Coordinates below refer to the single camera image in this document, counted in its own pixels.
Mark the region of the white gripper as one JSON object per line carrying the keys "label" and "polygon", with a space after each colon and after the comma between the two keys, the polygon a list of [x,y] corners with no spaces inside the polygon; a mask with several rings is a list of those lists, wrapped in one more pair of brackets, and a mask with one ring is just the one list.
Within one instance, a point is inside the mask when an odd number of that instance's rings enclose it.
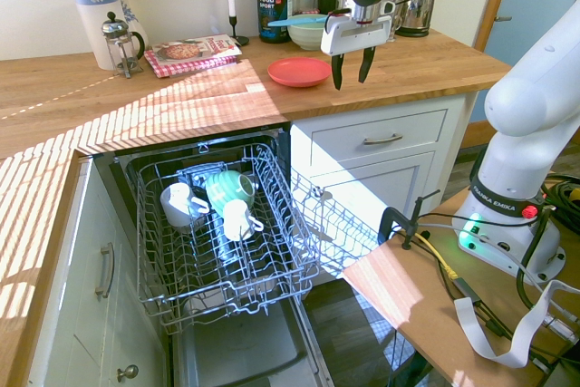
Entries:
{"label": "white gripper", "polygon": [[332,55],[333,85],[337,91],[341,90],[343,83],[343,55],[363,49],[358,82],[364,83],[372,67],[375,46],[385,44],[392,29],[394,2],[352,6],[351,12],[328,15],[324,23],[321,50]]}

